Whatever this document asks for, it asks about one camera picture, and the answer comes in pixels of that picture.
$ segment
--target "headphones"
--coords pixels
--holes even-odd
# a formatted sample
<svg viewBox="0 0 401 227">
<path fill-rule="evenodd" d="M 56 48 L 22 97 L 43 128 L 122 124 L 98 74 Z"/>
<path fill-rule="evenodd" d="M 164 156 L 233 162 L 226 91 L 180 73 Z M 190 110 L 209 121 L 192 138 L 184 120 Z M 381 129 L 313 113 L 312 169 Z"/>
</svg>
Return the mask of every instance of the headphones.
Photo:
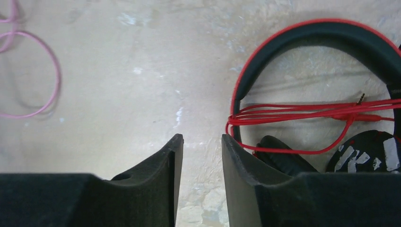
<svg viewBox="0 0 401 227">
<path fill-rule="evenodd" d="M 252 85 L 274 58 L 283 52 L 300 46 L 327 46 L 341 50 L 353 56 L 370 69 L 388 88 L 391 100 L 387 100 L 390 106 L 387 109 L 394 111 L 394 135 L 387 132 L 370 130 L 362 132 L 338 147 L 338 150 L 330 159 L 327 172 L 392 172 L 400 170 L 401 146 L 401 51 L 383 34 L 358 22 L 344 19 L 314 19 L 289 26 L 263 42 L 246 62 L 233 92 L 231 102 L 231 115 L 226 125 L 231 127 L 231 135 L 245 148 L 254 148 L 241 143 L 239 125 L 235 122 L 238 116 L 241 100 L 247 95 Z M 381 106 L 380 101 L 370 102 Z M 345 135 L 348 127 L 357 117 L 349 115 L 352 120 L 347 120 L 347 126 L 342 133 Z M 336 143 L 328 147 L 325 152 L 333 148 Z M 273 136 L 265 136 L 257 144 L 258 148 L 268 152 L 255 151 L 254 155 L 269 165 L 285 174 L 296 176 L 302 172 L 317 172 L 306 160 L 287 146 L 284 142 Z"/>
</svg>

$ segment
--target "red cable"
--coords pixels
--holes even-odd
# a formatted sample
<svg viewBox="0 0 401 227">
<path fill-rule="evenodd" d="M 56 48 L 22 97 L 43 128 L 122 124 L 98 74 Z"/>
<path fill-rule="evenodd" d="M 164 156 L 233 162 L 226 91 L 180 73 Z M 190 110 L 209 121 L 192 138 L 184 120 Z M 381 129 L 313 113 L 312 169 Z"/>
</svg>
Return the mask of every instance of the red cable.
<svg viewBox="0 0 401 227">
<path fill-rule="evenodd" d="M 264 109 L 261 108 L 279 108 L 279 109 Z M 239 143 L 242 147 L 253 149 L 261 152 L 271 153 L 292 153 L 292 154 L 321 154 L 334 148 L 345 136 L 351 124 L 355 121 L 362 122 L 377 122 L 377 121 L 394 121 L 393 118 L 381 117 L 374 114 L 365 114 L 361 112 L 370 112 L 378 110 L 389 110 L 401 108 L 401 99 L 388 99 L 382 101 L 356 103 L 341 103 L 341 104 L 323 104 L 323 105 L 253 105 L 241 109 L 238 114 L 230 115 L 226 124 L 226 133 L 229 126 L 256 125 L 273 122 L 283 122 L 300 119 L 310 119 L 315 117 L 329 117 L 336 120 L 346 121 L 346 125 L 341 135 L 328 147 L 315 150 L 290 150 L 277 148 L 259 148 Z M 309 112 L 309 113 L 282 113 L 282 112 Z"/>
</svg>

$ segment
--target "worn surface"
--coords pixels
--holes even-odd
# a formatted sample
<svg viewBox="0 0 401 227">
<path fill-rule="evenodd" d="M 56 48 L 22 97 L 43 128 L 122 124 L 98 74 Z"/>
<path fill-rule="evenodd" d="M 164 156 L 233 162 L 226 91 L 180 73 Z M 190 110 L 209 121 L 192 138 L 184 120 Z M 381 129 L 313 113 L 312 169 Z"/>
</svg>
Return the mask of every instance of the worn surface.
<svg viewBox="0 0 401 227">
<path fill-rule="evenodd" d="M 0 13 L 8 15 L 8 1 Z M 28 120 L 0 120 L 0 171 L 91 172 L 110 179 L 184 135 L 178 226 L 228 226 L 220 138 L 247 57 L 274 32 L 305 19 L 343 17 L 401 43 L 397 0 L 31 0 L 23 29 L 43 38 L 62 67 L 57 106 Z M 0 25 L 0 31 L 8 26 Z M 0 55 L 0 110 L 22 114 L 53 89 L 53 68 L 35 43 Z M 308 47 L 278 57 L 247 103 L 388 98 L 384 84 L 349 56 Z M 391 116 L 392 112 L 381 112 Z M 244 130 L 293 148 L 329 145 L 344 123 L 313 120 Z M 348 136 L 387 122 L 356 123 Z M 330 155 L 308 157 L 323 169 Z"/>
</svg>

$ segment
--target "pink wire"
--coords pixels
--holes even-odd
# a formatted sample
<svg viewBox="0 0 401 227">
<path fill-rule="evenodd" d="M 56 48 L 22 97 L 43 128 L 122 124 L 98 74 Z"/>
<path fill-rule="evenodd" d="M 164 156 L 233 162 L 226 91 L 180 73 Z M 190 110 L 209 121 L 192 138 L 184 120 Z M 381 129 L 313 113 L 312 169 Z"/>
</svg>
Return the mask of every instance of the pink wire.
<svg viewBox="0 0 401 227">
<path fill-rule="evenodd" d="M 3 33 L 3 34 L 0 34 L 0 39 L 2 39 L 5 36 L 7 37 L 6 41 L 4 42 L 2 47 L 0 48 L 0 53 L 5 52 L 10 48 L 11 44 L 14 41 L 15 35 L 20 35 L 20 36 L 27 37 L 27 38 L 30 38 L 30 39 L 34 40 L 41 47 L 43 47 L 46 50 L 46 52 L 50 55 L 50 58 L 52 59 L 54 67 L 56 69 L 55 88 L 53 90 L 52 95 L 50 96 L 49 101 L 47 101 L 47 103 L 44 106 L 42 106 L 42 108 L 40 108 L 36 112 L 30 113 L 30 114 L 26 114 L 26 115 L 13 115 L 13 114 L 7 114 L 7 113 L 4 113 L 4 114 L 0 113 L 0 117 L 21 119 L 21 118 L 32 117 L 32 116 L 35 116 L 35 115 L 41 113 L 42 111 L 47 109 L 55 101 L 55 99 L 57 98 L 57 95 L 59 93 L 59 89 L 60 89 L 61 69 L 60 69 L 60 65 L 59 65 L 59 63 L 57 61 L 56 56 L 54 55 L 54 53 L 52 52 L 50 47 L 48 45 L 46 45 L 46 43 L 44 43 L 40 38 L 36 37 L 33 34 L 17 30 L 17 27 L 18 27 L 18 22 L 17 22 L 17 18 L 18 18 L 17 0 L 10 0 L 10 8 L 11 8 L 10 9 L 11 10 L 10 17 L 8 19 L 5 19 L 5 20 L 0 20 L 0 23 L 11 23 L 11 31 Z"/>
</svg>

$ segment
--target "black ear cup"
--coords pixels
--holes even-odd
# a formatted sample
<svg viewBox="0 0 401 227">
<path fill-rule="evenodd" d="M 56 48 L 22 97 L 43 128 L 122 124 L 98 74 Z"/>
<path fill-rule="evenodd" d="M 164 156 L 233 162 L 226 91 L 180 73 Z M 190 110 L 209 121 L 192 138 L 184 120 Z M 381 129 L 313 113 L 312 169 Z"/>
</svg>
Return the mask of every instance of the black ear cup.
<svg viewBox="0 0 401 227">
<path fill-rule="evenodd" d="M 291 149 L 287 144 L 273 136 L 265 136 L 257 147 Z M 297 154 L 279 154 L 256 151 L 255 155 L 272 168 L 290 176 L 302 172 L 318 172 L 311 164 Z"/>
<path fill-rule="evenodd" d="M 393 135 L 377 130 L 362 132 L 331 157 L 327 172 L 392 172 L 400 170 L 400 142 Z"/>
</svg>

